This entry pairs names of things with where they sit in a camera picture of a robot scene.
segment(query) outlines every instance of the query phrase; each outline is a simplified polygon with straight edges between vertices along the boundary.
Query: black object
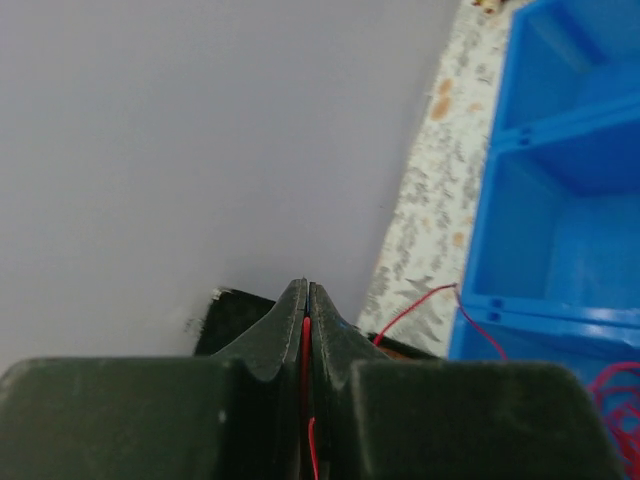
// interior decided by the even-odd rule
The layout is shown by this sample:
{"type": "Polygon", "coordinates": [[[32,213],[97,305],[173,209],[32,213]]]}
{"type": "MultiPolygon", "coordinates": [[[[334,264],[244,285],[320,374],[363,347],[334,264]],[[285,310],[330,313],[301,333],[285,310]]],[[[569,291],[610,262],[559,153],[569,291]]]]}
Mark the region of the black object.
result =
{"type": "MultiPolygon", "coordinates": [[[[377,333],[370,333],[367,338],[370,342],[373,342],[378,336],[377,333]]],[[[399,360],[438,360],[439,358],[430,353],[418,350],[417,348],[407,345],[402,342],[398,342],[393,338],[383,337],[382,341],[378,345],[378,349],[382,350],[391,358],[399,360]]]]}
{"type": "Polygon", "coordinates": [[[208,344],[211,357],[14,366],[0,382],[0,479],[312,478],[299,410],[307,313],[320,478],[622,478],[567,371],[391,360],[320,285],[296,280],[224,348],[208,344]]]}
{"type": "Polygon", "coordinates": [[[275,303],[240,290],[222,290],[207,310],[193,354],[217,353],[255,325],[275,303]]]}

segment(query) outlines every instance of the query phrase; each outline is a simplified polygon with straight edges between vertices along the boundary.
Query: cable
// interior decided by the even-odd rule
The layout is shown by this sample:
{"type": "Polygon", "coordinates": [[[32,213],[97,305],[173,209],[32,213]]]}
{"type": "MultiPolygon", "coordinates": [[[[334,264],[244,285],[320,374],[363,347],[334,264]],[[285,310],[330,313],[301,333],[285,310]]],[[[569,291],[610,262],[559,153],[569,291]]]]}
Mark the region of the cable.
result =
{"type": "Polygon", "coordinates": [[[402,311],[396,318],[394,318],[393,320],[391,320],[386,327],[384,327],[380,333],[378,334],[378,336],[376,338],[373,339],[373,344],[377,347],[380,345],[380,342],[382,341],[382,339],[384,338],[384,334],[387,333],[389,331],[389,329],[391,327],[393,327],[396,323],[398,323],[403,317],[405,317],[406,315],[408,315],[409,313],[413,312],[416,308],[418,308],[420,305],[422,305],[424,302],[426,302],[432,295],[442,291],[442,290],[446,290],[448,288],[455,288],[458,284],[457,283],[452,283],[450,285],[443,285],[441,287],[437,287],[434,288],[433,290],[431,290],[429,293],[423,295],[417,302],[415,302],[413,305],[411,305],[409,308],[407,308],[406,310],[402,311]]]}
{"type": "Polygon", "coordinates": [[[316,456],[316,439],[314,435],[314,426],[316,417],[309,419],[309,449],[311,450],[311,465],[313,465],[313,479],[318,480],[318,457],[316,456]]]}
{"type": "Polygon", "coordinates": [[[471,324],[471,326],[473,328],[475,328],[484,338],[486,338],[489,343],[491,345],[493,345],[493,347],[496,349],[496,351],[498,352],[498,354],[500,354],[500,358],[502,360],[508,360],[509,357],[507,357],[507,354],[505,353],[504,349],[500,346],[500,344],[498,342],[496,342],[493,337],[491,337],[491,335],[489,335],[480,325],[478,325],[472,318],[471,316],[466,312],[466,310],[464,309],[464,307],[462,306],[462,302],[460,301],[460,294],[458,293],[456,289],[456,287],[458,286],[457,283],[451,283],[449,285],[442,285],[441,287],[437,287],[434,288],[433,290],[431,290],[429,293],[423,295],[417,302],[415,302],[414,304],[412,304],[411,306],[409,306],[407,309],[403,310],[398,316],[396,316],[393,320],[391,320],[381,331],[380,333],[376,336],[376,338],[374,338],[373,340],[373,344],[375,346],[379,346],[380,342],[382,342],[382,339],[384,338],[385,333],[387,333],[389,331],[389,329],[391,327],[393,327],[396,323],[398,323],[403,317],[405,317],[406,315],[408,315],[409,313],[413,312],[416,308],[418,308],[420,305],[422,305],[424,302],[426,302],[432,295],[442,291],[442,290],[447,290],[449,288],[453,288],[455,291],[455,295],[456,295],[456,300],[458,302],[458,307],[460,308],[460,313],[462,313],[462,315],[464,316],[464,318],[467,319],[467,321],[471,324]]]}
{"type": "Polygon", "coordinates": [[[300,354],[300,425],[309,418],[309,363],[311,361],[311,318],[302,321],[302,345],[300,354]]]}
{"type": "Polygon", "coordinates": [[[618,444],[625,473],[630,480],[640,480],[640,385],[604,388],[611,379],[621,373],[640,376],[640,362],[614,363],[605,368],[589,386],[604,423],[618,444]],[[627,394],[630,400],[621,401],[610,412],[605,412],[606,400],[614,395],[627,394]],[[625,429],[625,421],[633,422],[633,429],[625,429]]]}
{"type": "Polygon", "coordinates": [[[473,318],[471,318],[471,316],[466,312],[466,310],[462,306],[462,302],[460,301],[460,294],[457,291],[456,291],[456,300],[458,301],[458,308],[460,309],[460,313],[462,313],[464,318],[467,319],[467,321],[471,324],[471,326],[475,328],[480,333],[480,335],[486,338],[491,345],[493,345],[493,348],[495,348],[498,354],[500,354],[500,358],[502,360],[504,360],[505,362],[509,360],[509,357],[507,357],[507,354],[505,353],[504,349],[500,346],[500,344],[496,342],[496,340],[491,335],[489,335],[485,329],[483,329],[480,325],[478,325],[473,320],[473,318]]]}

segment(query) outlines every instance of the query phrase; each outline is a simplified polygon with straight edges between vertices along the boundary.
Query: gray wall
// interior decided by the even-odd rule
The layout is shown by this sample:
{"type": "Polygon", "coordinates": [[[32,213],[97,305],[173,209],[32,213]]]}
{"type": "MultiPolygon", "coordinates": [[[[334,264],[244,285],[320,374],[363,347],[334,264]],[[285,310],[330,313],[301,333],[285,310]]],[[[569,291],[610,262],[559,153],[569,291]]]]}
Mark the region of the gray wall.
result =
{"type": "Polygon", "coordinates": [[[3,2],[0,367],[188,352],[221,284],[355,319],[457,5],[3,2]]]}

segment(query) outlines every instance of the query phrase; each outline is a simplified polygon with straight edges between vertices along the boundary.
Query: blue plastic bin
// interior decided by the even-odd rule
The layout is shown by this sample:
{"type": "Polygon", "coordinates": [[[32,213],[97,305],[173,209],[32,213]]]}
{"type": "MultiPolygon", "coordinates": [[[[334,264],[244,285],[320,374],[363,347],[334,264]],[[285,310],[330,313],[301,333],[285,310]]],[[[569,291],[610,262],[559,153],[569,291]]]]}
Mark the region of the blue plastic bin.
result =
{"type": "MultiPolygon", "coordinates": [[[[505,350],[510,360],[563,365],[589,385],[614,362],[640,358],[640,330],[469,308],[467,313],[505,350]]],[[[500,360],[495,348],[458,313],[451,360],[500,360]]]]}
{"type": "Polygon", "coordinates": [[[640,103],[640,0],[538,0],[514,16],[493,140],[640,103]]]}
{"type": "Polygon", "coordinates": [[[526,143],[489,155],[463,304],[640,327],[640,108],[526,143]]]}

